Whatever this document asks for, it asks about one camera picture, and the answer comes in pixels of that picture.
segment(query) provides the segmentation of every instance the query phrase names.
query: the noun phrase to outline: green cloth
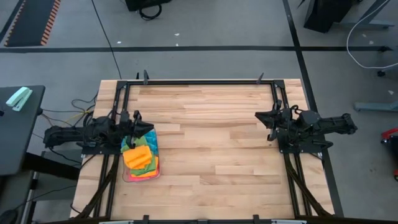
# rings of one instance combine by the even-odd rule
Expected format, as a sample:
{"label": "green cloth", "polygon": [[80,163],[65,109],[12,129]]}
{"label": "green cloth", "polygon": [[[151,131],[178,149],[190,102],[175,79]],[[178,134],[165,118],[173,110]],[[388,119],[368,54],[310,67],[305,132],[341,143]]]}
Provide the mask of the green cloth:
{"label": "green cloth", "polygon": [[[123,143],[122,143],[123,147],[120,148],[121,153],[124,153],[125,151],[130,150],[130,147],[126,144],[126,139],[127,139],[127,137],[125,137],[123,139]],[[136,146],[147,146],[148,145],[147,140],[145,139],[145,136],[134,140],[134,143],[136,143]]]}
{"label": "green cloth", "polygon": [[148,145],[147,139],[145,138],[145,136],[143,136],[139,139],[136,139],[134,141],[134,143],[136,143],[136,146],[147,146]]}
{"label": "green cloth", "polygon": [[154,170],[156,170],[156,156],[152,153],[152,160],[150,161],[150,164],[146,165],[143,169],[131,169],[130,174],[139,176]]}

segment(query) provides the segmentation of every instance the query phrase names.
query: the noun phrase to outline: blue cloth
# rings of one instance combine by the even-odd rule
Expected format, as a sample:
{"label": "blue cloth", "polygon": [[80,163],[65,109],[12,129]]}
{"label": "blue cloth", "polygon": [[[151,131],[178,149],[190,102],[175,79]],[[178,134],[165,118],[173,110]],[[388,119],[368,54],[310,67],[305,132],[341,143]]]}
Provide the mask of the blue cloth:
{"label": "blue cloth", "polygon": [[144,135],[147,140],[148,146],[150,150],[157,156],[159,155],[158,147],[157,147],[157,136],[155,129],[152,129],[148,133]]}

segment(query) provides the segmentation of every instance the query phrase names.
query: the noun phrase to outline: orange cloth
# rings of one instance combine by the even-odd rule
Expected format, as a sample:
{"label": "orange cloth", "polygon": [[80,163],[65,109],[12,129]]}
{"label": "orange cloth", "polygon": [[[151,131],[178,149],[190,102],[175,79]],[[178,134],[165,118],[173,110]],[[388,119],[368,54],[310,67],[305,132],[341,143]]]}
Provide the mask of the orange cloth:
{"label": "orange cloth", "polygon": [[143,169],[145,165],[150,164],[152,153],[148,146],[138,146],[135,149],[124,151],[123,160],[130,169]]}
{"label": "orange cloth", "polygon": [[157,172],[159,171],[159,157],[158,156],[155,157],[155,162],[156,162],[156,170],[150,171],[150,172],[148,172],[146,174],[142,174],[142,175],[131,174],[131,177],[152,177],[152,176],[155,176],[157,174]]}

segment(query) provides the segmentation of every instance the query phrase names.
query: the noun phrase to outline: black metal frame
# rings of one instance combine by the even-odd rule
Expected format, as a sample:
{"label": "black metal frame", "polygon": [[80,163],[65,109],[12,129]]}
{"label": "black metal frame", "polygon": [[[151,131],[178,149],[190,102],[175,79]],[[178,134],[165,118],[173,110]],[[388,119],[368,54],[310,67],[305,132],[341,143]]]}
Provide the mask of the black metal frame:
{"label": "black metal frame", "polygon": [[[118,84],[116,85],[116,92],[115,92],[115,97],[114,97],[112,118],[116,117],[116,110],[117,110],[118,104],[119,104],[119,97],[121,94],[121,89],[123,87],[125,87],[122,110],[127,110],[127,105],[128,105],[128,101],[129,101],[129,92],[130,92],[130,89],[132,88],[132,86],[134,86],[134,85],[269,85],[271,87],[272,99],[273,99],[274,103],[278,100],[277,88],[280,88],[282,100],[284,102],[284,107],[286,107],[286,108],[289,107],[289,104],[287,101],[287,94],[286,94],[286,90],[285,90],[285,83],[283,80],[261,80],[261,79],[259,79],[259,80],[164,80],[163,81],[163,80],[148,80],[145,78],[144,81],[142,81],[142,80],[118,81]],[[303,186],[306,188],[304,174],[303,174],[301,160],[300,160],[300,155],[294,154],[294,157],[295,157],[296,169],[298,172],[298,178],[303,183]],[[109,156],[105,155],[103,165],[101,168],[101,176],[100,176],[99,184],[101,184],[101,180],[103,180],[106,175],[106,169],[108,167],[108,160],[109,160]],[[292,200],[294,216],[299,217],[300,210],[299,210],[299,204],[298,204],[297,194],[296,194],[295,185],[294,185],[294,179],[290,176],[290,174],[288,172],[289,166],[292,165],[291,161],[290,161],[289,153],[284,154],[284,160],[285,160],[285,166],[286,166],[286,170],[287,170],[286,171],[287,178],[289,181],[289,190],[290,190],[290,196],[291,196],[291,200]],[[114,156],[113,162],[119,162],[118,155]],[[106,217],[108,217],[108,218],[111,217],[115,184],[116,184],[116,175],[113,177],[113,179],[110,183],[110,188],[109,188],[108,201],[107,201],[107,205],[106,205]],[[304,202],[304,207],[305,207],[305,214],[308,216],[311,216],[312,215],[311,206],[310,206],[310,203],[309,203],[307,197],[305,196],[305,194],[303,194],[303,202]],[[100,212],[99,208],[101,206],[100,203],[101,202],[99,202],[99,205],[97,205],[97,207],[96,207],[98,209],[98,211],[96,210],[97,212],[94,213],[94,217],[98,217],[98,214]],[[178,223],[180,221],[181,220],[167,220],[167,221],[157,220],[157,222],[167,222],[167,223],[170,223],[170,222]],[[240,223],[244,223],[244,222],[252,223],[253,222],[253,220],[237,220],[237,221],[239,221]],[[213,222],[215,222],[215,223],[218,223],[218,222],[231,223],[231,222],[233,222],[233,220],[212,220],[212,223]],[[259,222],[270,223],[271,220],[260,220],[259,219]]]}
{"label": "black metal frame", "polygon": [[[261,80],[261,77],[258,80],[149,80],[149,77],[146,75],[144,81],[142,80],[133,80],[133,81],[118,81],[116,85],[116,93],[114,97],[114,104],[111,111],[111,116],[114,119],[117,115],[117,108],[119,97],[121,93],[121,89],[124,87],[124,99],[123,99],[123,106],[122,110],[127,110],[128,100],[129,100],[129,92],[130,88],[133,85],[270,85],[272,98],[273,101],[276,102],[278,100],[277,96],[277,88],[280,88],[280,92],[282,95],[282,101],[285,108],[289,107],[289,103],[287,101],[287,94],[285,90],[285,84],[283,80]],[[339,223],[339,224],[349,224],[349,223],[368,223],[368,224],[398,224],[395,221],[383,221],[383,220],[365,220],[365,219],[357,219],[357,218],[344,218],[344,217],[337,217],[335,215],[329,214],[325,211],[322,206],[317,202],[316,198],[311,194],[309,189],[307,189],[305,185],[304,174],[302,170],[300,154],[294,154],[295,163],[296,163],[296,170],[294,169],[292,162],[290,160],[290,154],[288,152],[283,152],[283,157],[285,161],[285,168],[287,173],[287,178],[289,182],[289,191],[292,200],[292,208],[294,212],[294,220],[299,221],[306,221],[307,223],[312,224],[329,224],[329,223]],[[109,195],[106,203],[106,213],[104,217],[99,217],[100,213],[100,206],[101,200],[95,204],[95,212],[93,218],[87,218],[87,214],[83,217],[79,214],[75,219],[67,220],[67,221],[60,221],[60,222],[51,222],[53,224],[66,224],[66,223],[99,223],[99,222],[106,222],[111,221],[111,213],[112,213],[112,205],[113,205],[113,198],[114,198],[114,191],[116,186],[116,178],[117,178],[117,171],[118,171],[118,162],[119,162],[119,155],[115,155],[113,159],[113,164],[111,168],[112,174],[106,175],[106,170],[108,169],[108,161],[109,155],[104,155],[104,161],[101,168],[101,176],[100,176],[100,184],[99,189],[97,191],[98,198],[99,194],[102,194],[103,190],[105,189],[106,185],[101,184],[109,181]],[[297,193],[295,190],[295,184],[299,187],[303,197],[303,203],[305,208],[305,215],[300,214],[299,204],[297,201]],[[316,211],[319,216],[312,216],[311,208]],[[263,224],[263,223],[283,223],[283,220],[271,220],[271,219],[260,219],[259,215],[253,215],[252,220],[149,220],[148,215],[144,215],[142,220],[134,220],[134,223],[138,224],[171,224],[171,223],[178,223],[178,224],[238,224],[238,223],[254,223],[254,224]]]}

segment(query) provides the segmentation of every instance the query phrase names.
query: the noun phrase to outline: stapler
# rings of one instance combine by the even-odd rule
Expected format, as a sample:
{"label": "stapler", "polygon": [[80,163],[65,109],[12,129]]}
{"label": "stapler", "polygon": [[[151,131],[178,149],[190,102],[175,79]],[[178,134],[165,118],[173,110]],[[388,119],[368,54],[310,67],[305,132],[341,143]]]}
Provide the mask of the stapler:
{"label": "stapler", "polygon": [[20,111],[32,92],[33,91],[27,87],[21,87],[7,100],[7,106],[12,106],[12,110],[14,111]]}

